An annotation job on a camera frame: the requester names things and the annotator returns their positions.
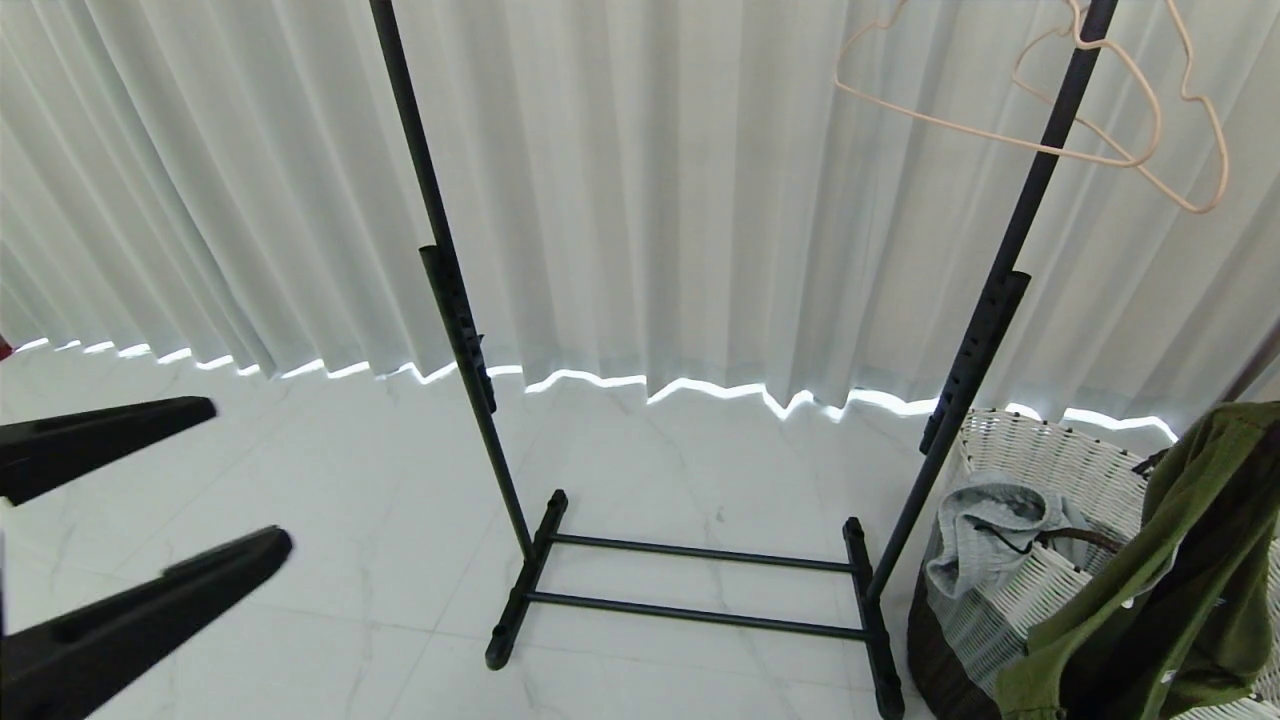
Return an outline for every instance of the olive green garment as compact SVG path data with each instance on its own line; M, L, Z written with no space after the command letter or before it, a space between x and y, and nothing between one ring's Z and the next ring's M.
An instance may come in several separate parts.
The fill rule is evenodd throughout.
M1004 716L1164 719L1247 696L1271 652L1277 510L1280 402L1201 418L1156 466L1138 536L1000 673ZM1134 598L1175 548L1169 574Z

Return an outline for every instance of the black metal garment rack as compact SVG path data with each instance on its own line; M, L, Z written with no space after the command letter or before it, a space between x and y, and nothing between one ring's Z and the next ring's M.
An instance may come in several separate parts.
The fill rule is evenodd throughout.
M1116 3L1117 0L1094 0L1089 5L1080 32L1083 40L1094 41L1106 36L1107 27L1115 14ZM564 491L557 489L552 493L550 501L547 503L547 512L543 515L541 524L530 536L524 510L520 506L520 498L516 495L511 470L502 451L498 428L493 421L493 414L498 409L494 400L493 383L485 372L484 356L480 351L481 336L475 327L467 301L466 287L462 282L462 270L454 252L453 237L444 213L444 200L440 196L440 186L431 165L431 154L422 131L422 120L419 117L417 100L413 95L392 0L370 0L370 6L372 8L379 41L381 42L383 59L387 63L387 72L396 94L396 104L399 109L404 137L408 141L413 168L417 173L420 190L422 191L422 201L426 205L431 229L435 236L434 246L426 246L420 250L422 264L431 281L431 290L435 293L435 301L449 336L453 356L458 364L458 374L466 386L467 398L471 402L476 424L480 427L480 434L484 438L485 450L489 454L489 461L498 480L498 489L502 492L507 514L511 516L511 524L516 533L516 541L520 543L520 550L525 559L520 575L516 578L516 584L511 588L502 618L493 629L493 639L485 651L485 662L488 666L498 670L507 664L525 614L532 602L824 635L858 641L867 644L872 676L876 684L876 701L881 716L884 719L901 719L905 712L901 680L893 665L893 656L890 651L890 637L884 629L884 619L881 612L881 598L884 592L884 584L902 555L902 548L911 529L915 527L916 520L919 520L929 491L933 488L938 471L942 469L947 451L960 432L964 418L978 393L978 388L982 386L987 369L991 366L996 350L1000 347L1000 342L1009 329L1018 304L1021 301L1027 284L1030 281L1028 274L1014 270L1014 263L1018 260L1018 254L1027 240L1027 233L1030 231L1041 200L1044 197L1053 168L1057 165L1057 156L1047 152L1036 154L1021 195L1018 197L1018 205L1009 220L1009 228L1005 231L1004 241L992 264L991 274L983 286L978 305L974 309L964 340L956 352L951 373L942 388L938 405L925 427L924 438L920 442L920 452L924 454L924 462L920 465L919 474L899 516L897 525L893 528L893 533L890 536L888 544L884 547L884 552L881 555L879 564L874 571L867 553L863 527L856 518L849 518L844 525L845 548L847 551L846 561L777 557L562 533L559 524L564 516L564 510L568 507L568 497L566 497ZM1097 63L1097 50L1075 50L1073 53L1066 76L1059 90L1057 100L1053 104L1044 128L1041 140L1042 145L1062 147L1066 142L1066 136L1071 129L1089 77L1093 73L1093 67ZM538 579L556 544L580 544L607 550L653 552L707 560L845 573L852 580L852 589L858 600L863 626L817 625L771 618L704 612L540 591L538 589Z

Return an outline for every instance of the pink wire hanger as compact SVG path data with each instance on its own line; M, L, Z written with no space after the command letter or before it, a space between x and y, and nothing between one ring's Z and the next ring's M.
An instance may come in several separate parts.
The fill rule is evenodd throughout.
M1018 137L1009 137L1009 136L1004 136L1004 135L998 135L998 133L993 133L993 132L978 129L978 128L969 127L969 126L961 126L961 124L957 124L957 123L943 120L942 118L937 118L937 117L933 117L933 115L925 115L923 113L918 113L915 110L911 110L909 108L904 108L901 105L895 105L892 102L888 102L886 100L881 100L879 97L868 95L868 94L865 94L865 92L863 92L863 91L860 91L858 88L850 87L849 85L844 83L840 79L840 63L844 60L845 55L849 53L850 46L852 46L854 42L856 42L861 36L867 35L872 29L877 29L877 28L878 29L888 29L890 27L892 27L897 22L899 17L901 15L902 8L906 5L906 3L908 3L908 0L897 0L897 4L893 6L893 12L890 15L890 19L888 19L887 23L881 23L878 20L870 22L867 26L863 26L863 28L860 28L847 41L845 41L844 46L841 46L841 49L840 49L840 55L836 58L835 83L836 83L837 87L840 87L841 90L844 90L844 91L846 91L846 92L849 92L849 94L851 94L851 95L854 95L856 97L861 97L864 100L869 100L872 102L876 102L877 105L881 105L883 108L888 108L890 110L893 110L896 113L901 113L904 115L908 115L908 117L911 117L911 118L915 118L915 119L920 119L920 120L925 120L928 123L933 123L936 126L941 126L941 127L945 127L945 128L956 129L956 131L965 132L965 133L969 133L969 135L975 135L978 137L986 137L988 140L997 140L1000 142L1006 142L1006 143L1010 143L1010 145L1018 145L1020 147L1028 147L1030 150L1036 150L1036 151L1039 151L1039 152L1048 152L1048 154L1052 154L1052 155L1060 155L1062 158L1074 158L1074 159L1078 159L1078 160L1087 160L1089 163L1097 163L1097 164L1101 164L1101 165L1110 165L1110 167L1114 167L1114 168L1135 168L1160 192L1162 192L1170 200L1172 200L1174 202L1176 202L1180 208L1183 208L1184 210L1190 211L1190 213L1197 213L1197 214L1208 213L1210 210L1212 210L1213 208L1216 208L1219 202L1221 202L1222 196L1226 193L1226 184L1228 184L1228 178L1229 178L1229 173L1230 173L1230 155L1229 155L1228 149L1226 149L1226 138L1224 137L1222 124L1221 124L1221 122L1217 118L1217 111L1215 110L1212 101L1210 101L1203 95L1190 95L1188 92L1188 90L1187 90L1187 86L1190 82L1192 67L1194 64L1194 59L1196 58L1194 58L1194 50L1192 49L1190 36L1187 32L1187 26L1183 22L1181 14L1179 14L1178 6L1174 3L1174 0L1165 0L1165 4L1169 8L1169 13L1170 13L1170 17L1174 20L1174 26L1178 28L1179 38L1183 42L1183 51L1187 55L1187 65L1185 65L1185 68L1183 70L1183 82L1181 82L1181 87L1179 90L1179 95L1181 96L1183 101L1187 101L1187 102L1199 102L1204 108L1204 111L1208 115L1210 126L1213 129L1213 137L1215 137L1215 142L1217 145L1219 158L1221 159L1221 172L1220 172L1220 176L1219 176L1217 191L1215 192L1212 200L1210 200L1207 204L1201 205L1201 206L1192 205L1185 197L1183 197L1183 196L1178 195L1176 192L1174 192L1167 184L1165 184L1164 182L1161 182L1160 178L1155 177L1151 173L1151 170L1148 170L1147 168L1143 167L1143 164L1147 163L1147 160L1149 160L1152 155L1155 155L1156 149L1160 145L1161 135L1164 132L1164 115L1162 115L1162 111L1161 111L1160 100L1156 97L1156 92L1152 90L1151 83L1147 81L1146 74L1143 74L1143 72L1138 68L1138 64L1134 63L1133 58L1124 50L1124 47L1116 45L1115 42L1111 42L1110 40L1106 40L1106 38L1092 41L1092 42L1084 42L1080 38L1080 29L1082 29L1082 24L1083 24L1083 15L1084 15L1084 13L1080 9L1080 5L1079 5L1078 0L1064 0L1064 3L1066 3L1068 6L1071 9L1073 22L1071 22L1070 26L1052 28L1052 29L1042 33L1041 36L1038 36L1027 47L1023 49L1023 51L1018 55L1018 61L1014 65L1012 81L1014 81L1014 83L1018 87L1020 87L1020 88L1030 92L1037 99L1039 99L1042 101L1046 101L1046 102L1048 102L1048 104L1052 105L1053 101L1048 96L1046 96L1044 94L1042 94L1042 92L1037 91L1036 88L1028 86L1021 79L1021 77L1019 77L1019 74L1018 74L1018 69L1021 67L1023 59L1025 59L1027 53L1032 47L1034 47L1038 42L1041 42L1042 40L1047 38L1048 36L1057 35L1057 36L1061 36L1061 37L1070 36L1071 40L1074 41L1075 46L1078 49L1082 49L1082 50L1096 50L1096 49L1100 49L1100 47L1107 47L1107 49L1112 50L1116 54L1116 56L1119 56L1120 60L1125 64L1125 67L1129 69L1129 73L1133 76L1133 78L1138 82L1138 86L1142 88L1143 95L1147 97L1147 102L1151 105L1151 110L1152 110L1151 140L1149 140L1149 142L1147 145L1146 151L1142 155L1137 156L1137 158L1132 152L1129 152L1128 150L1125 150L1123 146L1120 146L1119 142L1116 142L1110 135L1107 135L1106 132L1103 132L1102 128L1100 128L1096 123L1093 123L1091 120L1087 120L1084 118L1079 118L1078 117L1078 118L1075 118L1075 122L1078 122L1078 123L1083 124L1084 127L1089 128L1091 131L1093 131L1093 133L1096 133L1100 138L1102 138L1103 142L1106 142L1111 149L1114 149L1116 152L1119 152L1124 158L1124 160L1117 160L1117 159L1114 159L1114 158L1105 158L1105 156L1101 156L1101 155L1091 155L1091 154L1085 154L1085 152L1076 152L1074 150L1065 150L1065 149L1060 149L1060 147L1050 147L1047 145L1041 145L1038 142L1030 142L1030 141L1021 140L1021 138L1018 138Z

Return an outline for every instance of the floor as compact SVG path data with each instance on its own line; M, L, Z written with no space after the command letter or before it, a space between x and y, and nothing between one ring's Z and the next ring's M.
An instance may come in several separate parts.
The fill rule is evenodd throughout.
M844 560L855 514L877 557L920 461L924 418L872 405L780 421L758 397L495 384L530 524L559 487L566 532ZM182 395L214 398L220 416L3 509L9 632L264 525L294 551L95 717L877 717L860 644L767 630L534 606L511 664L486 670L520 556L456 374L269 382L49 348L0 364L3 421ZM904 678L922 541L886 594ZM800 570L571 547L541 587L858 624L847 578ZM931 717L914 694L908 707Z

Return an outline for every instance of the wicker basket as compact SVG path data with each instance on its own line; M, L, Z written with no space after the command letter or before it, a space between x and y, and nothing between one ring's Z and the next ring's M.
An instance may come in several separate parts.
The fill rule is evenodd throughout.
M1125 450L1070 428L1018 413L969 413L943 468L943 483L955 487L972 473L1002 470L1019 480L1057 491L1101 532L1120 543L1140 527L1146 479L1133 473L1139 459ZM937 555L937 527L927 559ZM992 701L1000 669L1021 656L1027 632L1057 612L1100 570L1110 555L1096 551L1075 568L1052 548L1034 543L1025 564L1004 588L980 589L950 600L922 573L908 625L908 662L915 684L934 715L965 720L1000 714ZM1280 628L1280 543L1271 543L1271 625ZM1280 648L1280 635L1274 646ZM1280 653L1254 684L1254 697L1197 708L1180 719L1280 720Z

